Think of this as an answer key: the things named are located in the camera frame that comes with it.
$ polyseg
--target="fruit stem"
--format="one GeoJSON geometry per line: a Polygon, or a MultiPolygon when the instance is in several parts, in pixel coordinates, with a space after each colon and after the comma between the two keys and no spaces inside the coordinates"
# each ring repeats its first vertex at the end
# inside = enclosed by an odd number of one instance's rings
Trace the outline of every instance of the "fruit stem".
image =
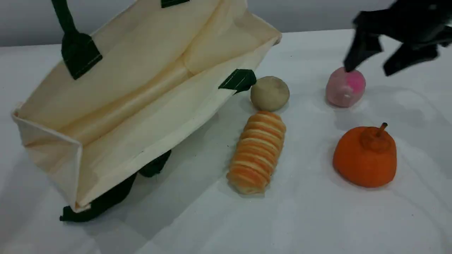
{"type": "Polygon", "coordinates": [[[383,131],[385,130],[386,127],[388,127],[387,123],[384,122],[381,124],[380,129],[378,129],[378,131],[377,131],[377,137],[381,136],[381,134],[383,133],[383,131]]]}

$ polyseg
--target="pink toy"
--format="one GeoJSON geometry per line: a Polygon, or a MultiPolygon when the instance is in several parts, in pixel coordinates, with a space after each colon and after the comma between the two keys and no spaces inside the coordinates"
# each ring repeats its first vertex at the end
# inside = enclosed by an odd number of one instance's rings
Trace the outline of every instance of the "pink toy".
{"type": "Polygon", "coordinates": [[[361,72],[345,72],[341,67],[331,74],[326,85],[327,100],[338,107],[348,108],[361,99],[366,88],[366,80],[361,72]]]}

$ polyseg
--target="clay ball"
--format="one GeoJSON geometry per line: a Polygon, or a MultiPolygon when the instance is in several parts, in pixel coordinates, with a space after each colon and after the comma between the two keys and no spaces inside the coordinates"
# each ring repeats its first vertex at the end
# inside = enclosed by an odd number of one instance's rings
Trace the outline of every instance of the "clay ball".
{"type": "Polygon", "coordinates": [[[263,77],[251,87],[251,102],[258,110],[278,110],[286,105],[289,95],[287,84],[273,76],[263,77]]]}
{"type": "Polygon", "coordinates": [[[346,72],[341,67],[331,74],[326,85],[326,98],[338,107],[348,108],[358,102],[366,89],[366,80],[361,72],[346,72]]]}

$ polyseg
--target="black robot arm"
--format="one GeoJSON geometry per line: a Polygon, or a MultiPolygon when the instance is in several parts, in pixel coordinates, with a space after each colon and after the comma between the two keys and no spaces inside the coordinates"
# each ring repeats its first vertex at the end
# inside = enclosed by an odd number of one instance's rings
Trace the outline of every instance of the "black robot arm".
{"type": "Polygon", "coordinates": [[[355,38],[344,60],[347,72],[363,61],[383,52],[379,37],[387,35],[402,42],[386,61],[384,71],[390,76],[412,65],[439,56],[438,45],[452,43],[452,0],[397,0],[390,8],[363,11],[354,19],[355,38]]]}

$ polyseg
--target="toy bread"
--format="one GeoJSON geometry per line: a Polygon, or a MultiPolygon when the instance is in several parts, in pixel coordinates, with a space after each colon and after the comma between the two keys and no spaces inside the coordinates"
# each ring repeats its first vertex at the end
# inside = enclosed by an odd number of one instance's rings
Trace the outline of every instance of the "toy bread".
{"type": "Polygon", "coordinates": [[[286,126],[281,118],[259,111],[240,136],[227,178],[242,194],[263,193],[283,149],[286,126]]]}

